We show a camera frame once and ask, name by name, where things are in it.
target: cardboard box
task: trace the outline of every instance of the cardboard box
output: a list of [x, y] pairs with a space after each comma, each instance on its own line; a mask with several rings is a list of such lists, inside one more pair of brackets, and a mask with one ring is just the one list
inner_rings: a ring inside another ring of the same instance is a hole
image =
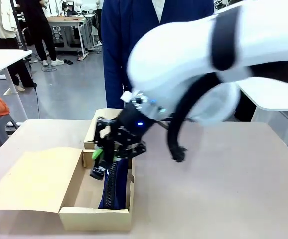
[[[109, 108], [98, 109], [95, 111], [90, 128], [84, 139], [85, 149], [94, 149], [95, 147], [94, 133], [95, 133], [95, 127], [96, 127], [96, 122], [97, 122], [98, 117], [103, 117], [103, 118], [106, 118], [107, 120], [111, 120], [111, 119], [114, 119], [116, 116], [118, 116], [120, 112], [121, 112], [121, 109], [109, 109]], [[106, 128], [100, 132], [100, 136], [103, 137], [109, 132], [110, 132], [110, 129]]]
[[0, 181], [0, 210], [58, 213], [66, 230], [130, 230], [134, 167], [129, 175], [128, 209], [101, 210], [104, 181], [89, 176], [92, 153], [55, 148], [24, 154]]

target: navy blazer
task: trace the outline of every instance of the navy blazer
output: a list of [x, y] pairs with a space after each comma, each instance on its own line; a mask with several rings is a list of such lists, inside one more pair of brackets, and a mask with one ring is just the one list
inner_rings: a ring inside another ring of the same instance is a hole
[[213, 13], [213, 0], [166, 0], [159, 23], [152, 0], [104, 0], [101, 31], [107, 107], [124, 107], [123, 90], [132, 89], [127, 61], [142, 36], [161, 24], [199, 20]]

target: cardboard box lid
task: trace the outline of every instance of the cardboard box lid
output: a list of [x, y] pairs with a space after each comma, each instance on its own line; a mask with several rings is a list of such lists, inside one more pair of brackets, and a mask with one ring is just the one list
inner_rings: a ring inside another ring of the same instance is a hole
[[58, 213], [81, 157], [75, 148], [25, 153], [0, 181], [0, 210]]
[[[108, 120], [111, 120], [113, 118], [115, 118], [117, 115], [119, 115], [119, 113], [121, 112], [121, 109], [110, 109], [110, 108], [104, 108], [104, 109], [98, 109], [95, 111], [95, 114], [93, 116], [90, 128], [88, 130], [88, 133], [85, 136], [84, 142], [88, 143], [88, 142], [93, 142], [94, 140], [94, 133], [95, 133], [95, 126], [96, 126], [96, 121], [98, 117], [103, 117], [106, 118]], [[109, 133], [109, 129], [106, 128], [104, 130], [101, 131], [101, 137], [105, 136], [106, 134]]]

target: green tape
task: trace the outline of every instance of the green tape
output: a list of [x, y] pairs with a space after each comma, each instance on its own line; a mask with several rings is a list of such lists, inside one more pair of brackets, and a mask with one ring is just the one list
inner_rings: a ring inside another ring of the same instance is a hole
[[99, 156], [101, 156], [101, 154], [103, 153], [103, 150], [102, 149], [97, 149], [94, 153], [93, 153], [93, 155], [92, 155], [92, 159], [93, 160], [96, 160]]

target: black band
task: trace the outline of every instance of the black band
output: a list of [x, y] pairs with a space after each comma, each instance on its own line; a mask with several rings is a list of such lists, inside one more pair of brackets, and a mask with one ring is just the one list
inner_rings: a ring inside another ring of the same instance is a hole
[[236, 26], [240, 6], [218, 14], [212, 35], [211, 61], [217, 70], [225, 71], [236, 61]]

